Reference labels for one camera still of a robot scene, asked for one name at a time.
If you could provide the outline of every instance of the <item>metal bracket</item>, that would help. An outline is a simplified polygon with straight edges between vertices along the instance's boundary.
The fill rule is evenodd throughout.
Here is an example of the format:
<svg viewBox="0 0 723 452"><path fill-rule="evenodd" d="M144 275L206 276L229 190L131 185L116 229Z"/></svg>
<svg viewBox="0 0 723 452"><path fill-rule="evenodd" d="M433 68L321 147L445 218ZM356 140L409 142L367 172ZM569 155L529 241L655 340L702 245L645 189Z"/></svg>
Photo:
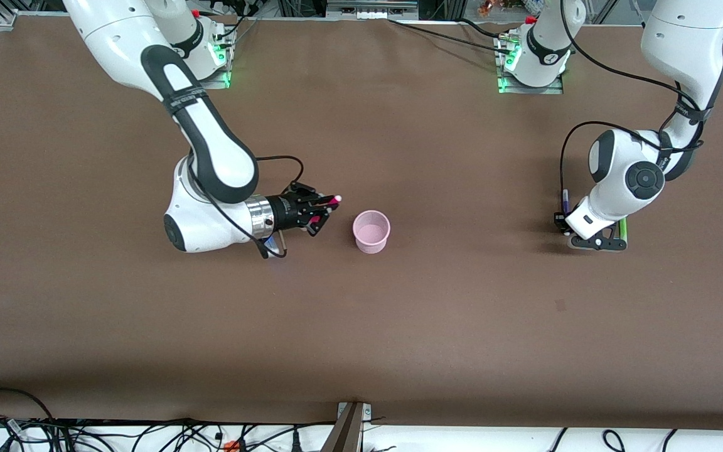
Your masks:
<svg viewBox="0 0 723 452"><path fill-rule="evenodd" d="M506 69L507 66L516 62L522 51L522 49L520 49L520 35L517 34L517 29L502 33L499 37L493 38L493 45L495 48L510 51L509 55L493 52L496 55L496 75L498 77L499 92L513 92L514 94L562 94L562 72L551 82L551 85L535 88L534 86L523 85Z"/></svg>
<svg viewBox="0 0 723 452"><path fill-rule="evenodd" d="M225 31L225 26L221 23L217 24L217 34ZM216 72L210 75L210 77L200 80L200 85L205 89L228 89L230 88L230 74L233 70L233 55L236 52L236 38L238 36L238 30L233 30L229 35L225 36L222 40L215 43L216 46L222 44L226 48L220 49L215 48L213 51L216 53L217 58L225 60L225 64L217 68Z"/></svg>
<svg viewBox="0 0 723 452"><path fill-rule="evenodd" d="M362 423L372 418L370 404L344 402L339 404L339 419L333 424L328 439L319 452L359 452L362 439Z"/></svg>
<svg viewBox="0 0 723 452"><path fill-rule="evenodd" d="M339 419L342 416L342 412L345 411L345 408L350 403L356 403L356 402L341 402L339 403L339 408L336 410L336 418ZM369 422L373 418L373 407L370 404L363 404L362 406L362 422Z"/></svg>

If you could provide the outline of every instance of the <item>marker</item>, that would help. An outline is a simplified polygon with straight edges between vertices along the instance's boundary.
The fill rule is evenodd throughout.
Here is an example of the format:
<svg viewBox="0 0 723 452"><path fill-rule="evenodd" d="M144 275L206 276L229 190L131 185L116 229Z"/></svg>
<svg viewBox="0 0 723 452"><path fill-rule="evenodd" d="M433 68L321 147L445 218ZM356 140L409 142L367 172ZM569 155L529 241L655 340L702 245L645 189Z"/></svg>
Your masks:
<svg viewBox="0 0 723 452"><path fill-rule="evenodd" d="M626 217L621 218L618 222L618 234L621 240L626 242Z"/></svg>
<svg viewBox="0 0 723 452"><path fill-rule="evenodd" d="M568 189L562 189L562 213L568 215L570 212L570 202L568 201Z"/></svg>

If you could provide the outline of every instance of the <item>green marker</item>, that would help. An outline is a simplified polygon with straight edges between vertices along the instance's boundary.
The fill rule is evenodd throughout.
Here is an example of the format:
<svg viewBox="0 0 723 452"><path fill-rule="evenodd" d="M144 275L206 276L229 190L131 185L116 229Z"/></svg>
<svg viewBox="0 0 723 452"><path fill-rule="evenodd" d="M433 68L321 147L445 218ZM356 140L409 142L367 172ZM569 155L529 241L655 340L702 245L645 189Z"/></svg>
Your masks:
<svg viewBox="0 0 723 452"><path fill-rule="evenodd" d="M626 242L626 217L618 222L618 234L620 239Z"/></svg>

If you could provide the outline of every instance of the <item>black cable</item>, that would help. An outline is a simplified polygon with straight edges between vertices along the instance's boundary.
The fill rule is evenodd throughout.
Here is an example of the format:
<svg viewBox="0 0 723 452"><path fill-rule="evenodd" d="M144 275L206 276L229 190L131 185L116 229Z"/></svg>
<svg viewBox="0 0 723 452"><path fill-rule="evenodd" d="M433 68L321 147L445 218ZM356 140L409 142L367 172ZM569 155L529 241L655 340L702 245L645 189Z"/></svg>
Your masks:
<svg viewBox="0 0 723 452"><path fill-rule="evenodd" d="M225 32L224 32L223 34L221 34L221 35L216 35L216 38L217 38L218 40L221 40L221 38L224 38L224 37L226 37L227 35L229 35L230 33L233 33L234 31L236 31L236 29L238 28L238 26L242 24L242 21L243 21L244 18L246 18L246 17L247 17L247 16L239 16L239 17L238 17L238 21L236 21L235 25L233 25L233 28L230 28L228 31L225 31Z"/></svg>
<svg viewBox="0 0 723 452"><path fill-rule="evenodd" d="M293 426L291 429L285 429L284 431L278 432L277 434L274 434L263 441L259 441L258 443L255 443L255 444L250 444L250 446L247 447L247 452L253 452L253 450L258 449L259 447L263 446L264 444L269 443L269 441L272 441L273 439L278 438L281 435L285 435L287 433L293 432L296 429L303 429L304 427L311 427L311 426L332 426L332 424L335 424L335 421L312 422L310 424L298 424L298 426Z"/></svg>
<svg viewBox="0 0 723 452"><path fill-rule="evenodd" d="M613 435L615 439L618 440L618 444L621 447L620 449L616 449L613 444L610 443L610 440L608 440L608 435ZM626 452L626 448L623 446L623 441L621 440L620 435L618 435L618 432L611 429L606 429L602 432L602 441L604 441L604 445L610 448L613 452Z"/></svg>
<svg viewBox="0 0 723 452"><path fill-rule="evenodd" d="M557 452L557 447L560 446L560 441L562 441L562 435L565 434L565 432L568 432L568 427L562 427L562 430L557 434L557 439L554 440L554 444L551 445L551 449L549 449L549 452Z"/></svg>
<svg viewBox="0 0 723 452"><path fill-rule="evenodd" d="M694 145L691 145L689 147L680 148L680 149L673 149L673 148L661 148L659 145L656 145L652 141L647 140L643 135L638 134L635 131L630 131L630 129L627 129L624 126L619 126L617 124L613 124L612 122L606 122L606 121L585 121L580 122L576 126L574 126L573 129L568 132L568 135L565 137L565 141L562 141L562 149L560 149L560 204L562 204L562 192L565 190L565 175L563 171L563 164L565 162L565 147L568 146L568 140L570 139L571 135L574 134L577 129L583 126L590 126L590 125L599 125L599 126L608 126L612 127L613 129L619 129L620 131L627 132L632 137L634 137L637 140L643 141L644 143L648 144L649 146L653 147L654 149L657 149L657 151L664 151L664 152L671 152L672 154L676 154L679 152L691 152L695 151L696 149L699 149L703 141L697 140L697 142Z"/></svg>
<svg viewBox="0 0 723 452"><path fill-rule="evenodd" d="M502 53L502 54L505 54L505 55L510 54L510 51L508 51L507 49L494 48L494 46L485 46L484 44L472 43L472 42L470 42L470 41L460 40L460 38L455 38L455 37L453 37L453 36L443 35L442 33L437 33L436 31L425 30L424 28L417 28L416 26L411 26L411 25L409 25L409 24L407 24L407 23L399 23L398 21L392 20L391 18L388 18L387 20L388 20L389 22L391 22L391 23L394 23L395 25L403 26L404 28L409 28L409 29L412 29L412 30L414 30L414 31L420 31L420 32L422 32L422 33L427 33L427 34L430 34L430 35L438 36L438 37L440 37L440 38L445 38L446 40L456 41L457 43L462 43L462 44L468 44L469 46L474 46L475 48L482 48L482 49L485 49L485 50L488 50L488 51L494 51L494 52L496 52L496 53Z"/></svg>
<svg viewBox="0 0 723 452"><path fill-rule="evenodd" d="M46 418L48 418L50 421L55 420L55 417L52 416L52 413L49 411L49 408L46 408L46 404L44 404L43 401L41 401L39 398L35 397L35 395L32 395L29 392L23 391L22 389L13 389L13 388L4 388L4 387L0 387L0 392L12 392L12 393L20 394L24 397L29 398L35 404L37 404L38 407L40 407L40 409L44 412L44 414L46 414ZM63 431L63 435L66 437L66 446L68 447L68 450L71 451L73 448L72 448L72 441L69 438L69 432L67 429L64 429L62 431ZM55 448L57 450L60 450L60 435L57 435L57 437L55 439L56 439Z"/></svg>
<svg viewBox="0 0 723 452"><path fill-rule="evenodd" d="M293 178L293 180L292 180L292 183L297 182L297 181L301 178L301 176L303 175L303 171L305 171L305 165L303 164L303 161L300 160L299 158L297 158L297 157L295 157L295 156L293 156L293 155L270 155L269 157L256 157L256 158L255 158L255 160L258 161L258 162L264 162L264 161L267 161L267 160L281 160L281 159L294 160L295 162L298 163L299 166L301 166L301 169L299 169L299 171L297 172L297 175L296 175L295 178ZM244 229L241 228L241 226L239 226L235 221L233 221L233 218L230 218L230 217L225 213L225 211L223 211L222 208L219 207L219 204L218 204L218 203L216 202L216 200L210 195L210 193L207 192L205 189L203 189L203 185L201 185L201 183L200 183L200 181L198 180L197 176L195 175L195 171L193 171L193 168L191 167L191 165L192 165L192 160L189 160L189 165L188 165L188 168L189 168L189 177L190 177L191 180L197 185L197 188L198 188L201 192L203 192L204 195L206 195L206 198L208 198L208 201L212 204L212 206L219 212L220 215L222 215L222 217L225 218L225 220L227 220L228 223L230 223L231 226L233 226L234 228L238 229L239 232L241 232L242 234L244 234L245 237L249 238L249 239L250 239L253 243L255 243L257 246L265 248L265 249L267 250L267 252L269 252L269 254L272 254L273 256L275 256L275 257L280 257L280 258L286 257L286 255L287 255L287 250L286 250L286 249L284 249L284 251L283 251L281 254L279 254L278 252L272 251L272 249L269 249L269 247L266 246L266 244L264 244L261 240L255 238L254 235L250 234L250 232L245 231Z"/></svg>
<svg viewBox="0 0 723 452"><path fill-rule="evenodd" d="M183 449L183 445L186 444L187 441L193 440L193 441L199 441L201 444L205 444L206 446L213 447L213 444L211 443L204 443L202 440L196 438L196 435L199 435L203 429L205 429L207 426L200 426L198 429L192 429L191 433L188 437L186 435L183 435L183 440L180 441L180 443L176 444L174 452L180 452L181 449Z"/></svg>
<svg viewBox="0 0 723 452"><path fill-rule="evenodd" d="M580 48L579 44L576 43L574 40L573 35L570 33L570 28L568 28L568 20L565 19L565 0L560 0L560 14L562 15L562 27L565 28L565 34L568 35L568 39L570 40L570 43L576 51L578 51L580 54L582 54L583 57L588 59L591 63L595 64L596 66L599 66L601 69L605 69L606 71L612 72L613 74L623 75L624 77L629 77L634 80L641 80L645 81L646 83L651 83L652 85L657 85L662 88L671 90L676 92L678 95L681 95L681 97L685 98L688 102L691 103L691 106L694 107L694 109L698 109L699 106L697 106L697 103L695 103L694 98L692 98L690 95L683 92L681 89L678 89L677 87L671 86L668 83L663 83L659 80L650 79L648 77L642 77L642 75L635 75L630 74L629 72L619 71L618 69L613 69L609 66L607 66L604 63L601 63L597 61L595 58L588 55L587 52L585 52L582 48Z"/></svg>
<svg viewBox="0 0 723 452"><path fill-rule="evenodd" d="M478 31L478 32L481 33L482 35L489 36L489 37L491 37L491 38L497 38L497 37L498 37L498 34L497 34L497 33L491 33L491 32L489 32L489 31L485 30L484 28L480 28L480 26L478 26L476 23L474 23L474 22L471 21L470 19L467 19L467 18L464 18L464 17L460 17L460 18L455 18L455 19L454 19L454 22L467 23L468 25L472 26L474 30Z"/></svg>
<svg viewBox="0 0 723 452"><path fill-rule="evenodd" d="M109 450L109 452L115 452L115 449L113 449L111 444L106 443L101 438L97 438L97 437L93 437L93 438L96 439L97 441L100 441L100 443L105 444L105 447ZM75 441L75 444L82 444L82 446L86 446L91 449L94 449L96 452L103 452L102 449L100 449L99 447L93 446L92 444L84 443L83 441L80 441L80 440Z"/></svg>
<svg viewBox="0 0 723 452"><path fill-rule="evenodd" d="M183 427L183 431L180 432L179 434L174 435L174 436L172 437L172 439L170 439L170 440L168 441L168 443L164 444L164 446L161 447L161 449L158 450L158 452L163 452L164 450L166 450L166 448L169 447L169 446L171 446L172 443L175 443L175 441L179 441L180 438L183 437L184 434L186 434L187 430L192 429L192 426L181 426L181 427Z"/></svg>
<svg viewBox="0 0 723 452"><path fill-rule="evenodd" d="M222 430L222 426L218 426L218 428L219 428L219 438L223 438L223 437L224 437L224 432L223 432L223 430ZM202 433L199 432L199 431L195 432L194 435L198 436L198 437L201 438L201 439L192 438L192 440L195 440L195 441L197 441L197 442L200 443L200 444L204 444L204 446L213 447L213 448L219 450L219 448L220 448L221 445L222 445L220 440L218 440L216 444L213 444L213 443L209 440L209 438L208 438L207 436L205 436L204 434L202 434Z"/></svg>
<svg viewBox="0 0 723 452"><path fill-rule="evenodd" d="M225 213L225 211L223 211L222 208L219 207L219 204L218 204L218 203L216 202L216 200L210 195L210 193L203 188L203 184L201 184L200 181L198 180L197 176L195 175L195 170L192 169L191 164L192 164L192 160L190 159L190 160L189 160L189 164L187 165L188 168L189 168L189 178L191 178L192 182L194 182L195 185L197 185L197 189L199 189L199 191L201 191L201 192L205 195L205 197L207 198L208 202L212 204L213 208L215 208L216 211L219 212L219 215L221 215L225 220L227 220L227 222L230 223L231 226L233 226L234 228L238 229L238 231L241 232L241 234L244 234L245 237L249 238L250 241L252 241L252 242L255 243L257 246L259 246L259 248L264 248L264 249L266 249L267 252L269 252L269 254L272 254L272 255L275 256L275 257L279 257L279 258L284 258L284 257L286 257L286 254L287 254L286 249L284 249L283 254L278 254L278 252L272 251L272 249L269 249L269 247L266 246L266 244L264 244L261 240L255 238L255 235L252 235L252 234L250 234L250 232L245 231L241 226L238 225L238 223L236 223L235 221L233 221L233 218L230 218L230 217Z"/></svg>
<svg viewBox="0 0 723 452"><path fill-rule="evenodd" d="M301 166L301 169L297 172L297 175L295 178L293 178L292 182L297 182L301 179L301 176L303 175L303 171L305 171L305 165L303 165L303 161L299 158L295 157L294 155L270 155L269 157L256 157L255 160L258 162L265 162L267 160L294 160L298 163L299 166Z"/></svg>
<svg viewBox="0 0 723 452"><path fill-rule="evenodd" d="M665 439L663 440L663 449L661 452L666 452L668 449L668 442L671 441L671 437L674 436L674 434L677 432L677 429L672 429L668 434L665 436Z"/></svg>
<svg viewBox="0 0 723 452"><path fill-rule="evenodd" d="M167 424L167 426L164 426L164 428L170 427L170 426L173 426L173 424L172 424L172 423L169 423L169 424ZM141 432L140 434L138 434L138 436L136 437L136 440L133 441L132 448L130 449L130 452L136 452L136 448L138 447L138 443L139 443L139 441L141 441L141 438L143 438L144 435L149 434L149 433L150 433L150 430L152 430L152 429L155 428L155 427L157 427L157 426L149 426L149 427L147 427L146 429L144 429L143 432Z"/></svg>

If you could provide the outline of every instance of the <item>metal mounting plate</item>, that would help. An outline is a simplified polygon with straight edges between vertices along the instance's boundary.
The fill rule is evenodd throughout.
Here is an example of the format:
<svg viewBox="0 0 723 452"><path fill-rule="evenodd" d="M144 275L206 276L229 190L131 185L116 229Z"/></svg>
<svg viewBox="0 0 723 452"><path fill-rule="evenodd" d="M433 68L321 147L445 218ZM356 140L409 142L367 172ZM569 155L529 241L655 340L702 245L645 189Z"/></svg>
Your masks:
<svg viewBox="0 0 723 452"><path fill-rule="evenodd" d="M502 37L499 38L493 38L493 45L495 48L507 49L515 53L520 51L520 46L517 46L511 33L502 34ZM498 75L499 92L513 92L514 94L562 94L561 75L557 75L557 78L554 79L551 85L542 88L526 86L517 81L515 76L505 69L507 61L510 58L514 58L514 55L504 55L498 52L493 53L496 55L496 74Z"/></svg>
<svg viewBox="0 0 723 452"><path fill-rule="evenodd" d="M222 30L218 33L224 32L224 25L219 23ZM224 58L225 64L217 68L216 72L207 77L204 80L200 80L201 85L205 89L228 89L230 88L230 74L233 70L233 54L236 51L236 37L237 30L233 30L229 35L220 40L217 44L227 44L227 47L221 50L216 50L215 53L219 58Z"/></svg>

